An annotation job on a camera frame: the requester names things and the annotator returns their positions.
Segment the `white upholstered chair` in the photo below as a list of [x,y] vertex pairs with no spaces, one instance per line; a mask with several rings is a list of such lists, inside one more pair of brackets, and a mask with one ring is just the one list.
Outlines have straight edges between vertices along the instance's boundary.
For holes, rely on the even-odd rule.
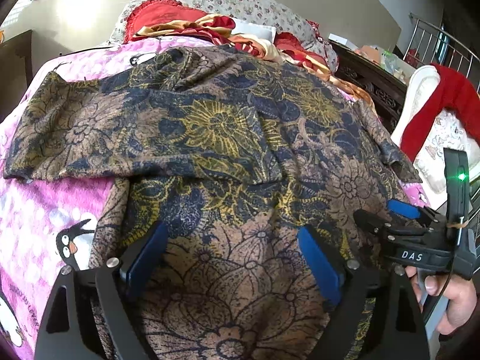
[[[432,64],[420,67],[412,74],[400,120],[391,134],[392,141],[397,146],[400,147],[408,123],[426,104],[439,81],[439,74]],[[422,183],[407,186],[407,194],[413,204],[436,209],[447,200],[443,154],[445,148],[464,150],[469,161],[469,179],[473,181],[479,176],[479,144],[464,130],[453,111],[442,110],[412,162],[422,179]]]

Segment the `dark carved wooden nightstand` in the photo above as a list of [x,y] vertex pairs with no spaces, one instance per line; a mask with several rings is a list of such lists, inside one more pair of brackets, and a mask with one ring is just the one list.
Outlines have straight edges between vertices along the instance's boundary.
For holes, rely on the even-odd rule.
[[404,107],[407,86],[377,64],[334,41],[338,57],[335,76],[363,88],[374,102],[377,114],[389,133],[393,133]]

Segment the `red cloth on chair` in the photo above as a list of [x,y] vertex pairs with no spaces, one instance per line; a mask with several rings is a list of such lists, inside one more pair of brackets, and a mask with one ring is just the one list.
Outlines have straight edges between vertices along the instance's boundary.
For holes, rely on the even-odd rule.
[[442,110],[453,111],[464,130],[477,144],[480,140],[479,93],[470,81],[450,67],[433,63],[440,81],[426,104],[403,131],[400,149],[413,162],[427,139],[434,120]]

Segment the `metal stair railing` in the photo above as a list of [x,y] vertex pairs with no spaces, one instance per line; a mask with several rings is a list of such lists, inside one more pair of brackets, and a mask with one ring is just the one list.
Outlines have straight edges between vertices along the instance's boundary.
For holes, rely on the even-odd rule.
[[479,92],[479,56],[444,30],[410,13],[413,24],[403,61],[414,68],[437,63],[464,75]]

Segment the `red cushion right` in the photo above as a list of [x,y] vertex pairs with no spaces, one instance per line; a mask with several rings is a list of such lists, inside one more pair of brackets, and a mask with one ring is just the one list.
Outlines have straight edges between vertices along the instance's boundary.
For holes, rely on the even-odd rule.
[[311,59],[314,59],[320,63],[324,62],[323,57],[320,55],[304,49],[299,39],[291,33],[277,33],[275,36],[274,45],[279,51],[288,55],[295,61],[303,62],[310,57]]

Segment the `floral white pillow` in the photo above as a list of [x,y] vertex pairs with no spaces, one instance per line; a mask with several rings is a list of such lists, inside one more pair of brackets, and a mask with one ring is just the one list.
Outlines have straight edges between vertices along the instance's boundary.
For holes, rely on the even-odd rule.
[[304,49],[323,57],[330,71],[338,69],[338,56],[319,32],[319,24],[296,14],[275,0],[175,0],[184,7],[219,13],[248,23],[274,27],[291,33]]

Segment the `dark wooden desk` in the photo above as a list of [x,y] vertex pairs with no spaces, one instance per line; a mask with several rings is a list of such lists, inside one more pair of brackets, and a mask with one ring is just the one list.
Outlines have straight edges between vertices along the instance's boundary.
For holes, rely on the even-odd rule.
[[1,121],[17,107],[32,82],[32,30],[1,43]]

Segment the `red gold satin quilt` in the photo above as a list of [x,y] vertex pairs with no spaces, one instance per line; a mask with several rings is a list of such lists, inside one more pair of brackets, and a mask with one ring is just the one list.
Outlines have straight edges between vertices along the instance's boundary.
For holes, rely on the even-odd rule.
[[233,19],[228,16],[217,14],[206,15],[196,21],[173,20],[165,24],[152,25],[141,28],[133,37],[132,41],[143,38],[157,38],[162,36],[183,36],[202,38],[205,41],[220,46],[227,45],[241,50],[265,61],[276,63],[290,63],[303,68],[325,82],[329,82],[346,94],[353,101],[362,100],[371,109],[374,109],[374,101],[371,96],[357,85],[346,80],[337,78],[327,67],[326,63],[320,63],[307,57],[303,62],[295,61],[275,47],[274,43],[260,39],[255,35],[233,35],[235,27]]

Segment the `red heart cushion left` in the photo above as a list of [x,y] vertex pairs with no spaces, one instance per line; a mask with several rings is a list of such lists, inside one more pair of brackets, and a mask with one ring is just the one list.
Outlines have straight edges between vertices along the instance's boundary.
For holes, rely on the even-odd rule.
[[204,10],[186,7],[176,0],[145,0],[127,15],[123,42],[132,41],[134,35],[143,27],[173,20],[196,21],[206,15]]

